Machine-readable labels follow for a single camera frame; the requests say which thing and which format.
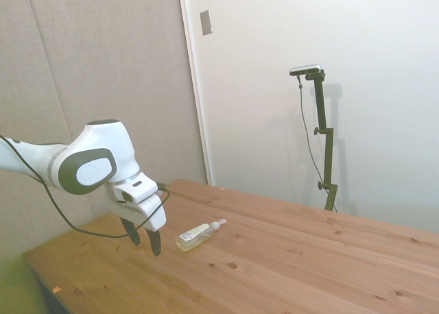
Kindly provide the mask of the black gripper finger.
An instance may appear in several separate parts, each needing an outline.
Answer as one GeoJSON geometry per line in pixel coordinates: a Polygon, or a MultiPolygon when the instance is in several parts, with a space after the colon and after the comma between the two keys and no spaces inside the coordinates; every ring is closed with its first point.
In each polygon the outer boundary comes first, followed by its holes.
{"type": "Polygon", "coordinates": [[[120,218],[122,225],[127,233],[127,235],[130,237],[131,242],[135,246],[138,246],[141,244],[141,238],[139,236],[139,233],[137,232],[137,228],[134,226],[134,224],[131,221],[128,221],[127,219],[120,218]]]}
{"type": "Polygon", "coordinates": [[[159,230],[153,231],[147,228],[145,230],[150,240],[150,247],[152,249],[152,253],[153,255],[155,255],[155,257],[157,257],[161,254],[161,250],[162,250],[160,231],[159,230]]]}

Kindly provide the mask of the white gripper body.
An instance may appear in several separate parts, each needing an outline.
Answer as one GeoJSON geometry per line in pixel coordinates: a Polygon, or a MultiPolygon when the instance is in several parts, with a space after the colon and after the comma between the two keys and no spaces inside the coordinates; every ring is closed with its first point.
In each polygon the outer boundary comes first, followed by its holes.
{"type": "Polygon", "coordinates": [[[105,191],[109,197],[109,210],[136,225],[143,224],[144,228],[153,232],[159,231],[166,223],[165,210],[162,206],[160,195],[162,191],[156,191],[139,203],[129,202],[122,198],[122,192],[111,183],[106,183],[105,191]]]}

